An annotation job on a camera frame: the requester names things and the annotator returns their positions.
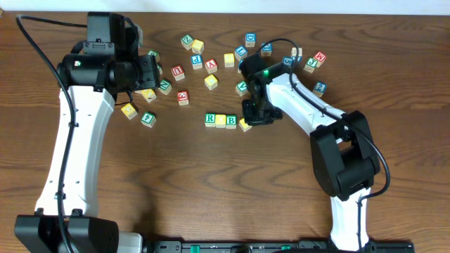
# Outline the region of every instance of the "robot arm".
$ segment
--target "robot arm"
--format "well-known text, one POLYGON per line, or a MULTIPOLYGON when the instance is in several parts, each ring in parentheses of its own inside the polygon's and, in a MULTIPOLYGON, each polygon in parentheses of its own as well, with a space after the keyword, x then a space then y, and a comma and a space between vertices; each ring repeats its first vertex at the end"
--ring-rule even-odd
MULTIPOLYGON (((243 101, 247 124, 271 124, 275 119, 281 119, 281 111, 284 111, 311 136, 314 174, 331 198, 333 229, 330 238, 338 249, 357 251, 357 201, 370 193, 373 176, 380 170, 378 158, 347 127, 323 115, 293 90, 287 66, 279 63, 266 68, 259 55, 255 54, 243 61, 240 70, 252 95, 251 100, 243 101), (352 145, 341 151, 338 144, 343 141, 351 141, 352 145)), ((348 122, 371 136, 367 121, 360 112, 346 115, 315 96, 295 74, 292 75, 292 80, 315 104, 338 117, 345 117, 348 122)), ((366 200, 362 205, 361 244, 365 245, 368 242, 366 200)))

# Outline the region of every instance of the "wooden table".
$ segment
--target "wooden table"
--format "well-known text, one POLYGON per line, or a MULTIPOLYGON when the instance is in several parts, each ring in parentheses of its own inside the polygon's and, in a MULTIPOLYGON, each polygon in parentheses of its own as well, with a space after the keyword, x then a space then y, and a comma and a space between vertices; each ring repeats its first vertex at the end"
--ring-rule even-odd
MULTIPOLYGON (((58 128, 58 87, 20 33, 15 14, 0 19, 0 251, 24 252, 13 234, 15 217, 32 214, 44 187, 58 128)), ((33 13, 86 23, 86 13, 33 13)), ((368 234, 376 240, 411 240, 417 252, 450 250, 450 18, 379 15, 222 15, 129 13, 144 31, 141 54, 160 52, 162 76, 173 83, 140 108, 157 115, 149 129, 112 114, 98 174, 99 217, 123 231, 184 240, 299 240, 329 236, 330 199, 311 168, 308 136, 287 115, 269 126, 206 129, 206 112, 242 117, 236 67, 224 53, 243 43, 276 37, 303 46, 297 74, 312 89, 328 84, 323 99, 367 116, 373 138, 391 167, 392 185, 368 204, 368 234), (209 91, 205 70, 193 70, 186 33, 205 42, 215 58, 219 87, 209 91), (306 58, 327 55, 314 74, 306 58), (175 82, 170 68, 182 64, 175 82), (189 106, 176 91, 187 89, 189 106)), ((25 21, 54 65, 86 31, 25 21)), ((274 44, 271 62, 290 55, 274 44)), ((384 184, 384 173, 373 190, 384 184)))

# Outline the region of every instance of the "black cable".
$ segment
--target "black cable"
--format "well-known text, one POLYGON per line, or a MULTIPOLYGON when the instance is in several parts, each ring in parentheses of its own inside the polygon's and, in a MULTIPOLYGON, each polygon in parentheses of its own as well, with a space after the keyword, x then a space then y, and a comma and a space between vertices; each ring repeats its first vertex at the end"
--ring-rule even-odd
POLYGON ((64 223, 64 216, 63 216, 63 187, 64 187, 64 176, 65 176, 65 169, 68 163, 69 158, 69 150, 70 145, 72 143, 72 137, 73 137, 73 131, 75 130, 75 107, 73 105, 72 99, 69 96, 69 93, 67 91, 67 87, 64 85, 63 80, 61 79, 61 76, 56 71, 53 64, 51 64, 51 61, 46 57, 44 52, 37 46, 37 44, 34 42, 34 40, 31 38, 31 36, 28 34, 28 32, 25 30, 22 24, 22 18, 27 20, 34 20, 38 22, 46 22, 54 25, 64 25, 68 27, 81 27, 86 28, 86 25, 79 25, 79 24, 72 24, 68 22, 59 22, 55 20, 48 20, 45 18, 36 18, 28 15, 17 15, 16 21, 17 25, 20 29, 20 31, 23 33, 25 38, 27 38, 28 42, 31 44, 31 46, 36 50, 36 52, 41 56, 42 60, 47 64, 47 66, 50 68, 50 71, 53 73, 55 78, 58 80, 59 86, 61 87, 61 90, 64 93, 65 99, 67 100, 67 104, 69 105, 69 111, 70 111, 70 122, 69 122, 69 133, 67 135, 67 142, 65 144, 64 149, 64 155, 63 155, 63 162, 61 164, 61 170, 59 173, 59 179, 58 179, 58 192, 57 192, 57 202, 58 202, 58 223, 59 223, 59 229, 61 231, 61 237, 63 238, 63 242, 65 244, 65 247, 69 253, 73 253, 72 245, 69 241, 69 235, 67 227, 64 223))
POLYGON ((362 137, 363 140, 365 140, 365 142, 367 142, 372 149, 377 153, 378 158, 380 159, 383 168, 385 169, 385 173, 386 173, 386 182, 385 185, 383 186, 383 188, 381 190, 379 190, 378 192, 375 193, 371 193, 369 195, 366 196, 362 196, 358 199, 358 244, 359 244, 359 251, 362 250, 362 245, 361 245, 361 208, 362 208, 362 201, 369 199, 371 197, 376 197, 379 195, 382 195, 383 193, 385 193, 387 191, 387 189, 389 188, 390 185, 390 181, 391 181, 391 174, 389 171, 389 167, 386 163, 386 159, 384 158, 383 154, 380 152, 380 150, 377 148, 377 146, 373 143, 373 141, 370 140, 369 137, 367 137, 367 135, 360 130, 358 127, 353 126, 352 124, 350 124, 349 122, 343 120, 341 117, 338 117, 336 115, 333 115, 329 112, 327 112, 326 108, 322 108, 320 105, 317 105, 313 100, 311 100, 309 97, 307 97, 306 95, 304 95, 298 88, 297 88, 297 84, 294 83, 293 81, 293 72, 295 69, 295 66, 297 64, 297 59, 299 56, 299 46, 293 42, 290 39, 284 39, 284 38, 278 38, 278 39, 272 39, 271 41, 268 41, 266 43, 264 43, 258 50, 257 53, 259 53, 262 48, 264 48, 267 44, 270 44, 272 42, 275 41, 287 41, 290 42, 292 45, 295 46, 295 48, 297 49, 297 54, 295 56, 295 60, 292 62, 292 66, 290 68, 289 71, 289 82, 290 85, 292 86, 292 88, 303 98, 306 100, 306 102, 308 102, 309 104, 311 104, 312 106, 314 106, 317 110, 319 110, 320 112, 322 112, 323 114, 329 116, 330 118, 334 119, 337 122, 341 122, 342 124, 344 124, 344 126, 346 126, 349 130, 353 131, 355 134, 359 135, 360 137, 362 137))

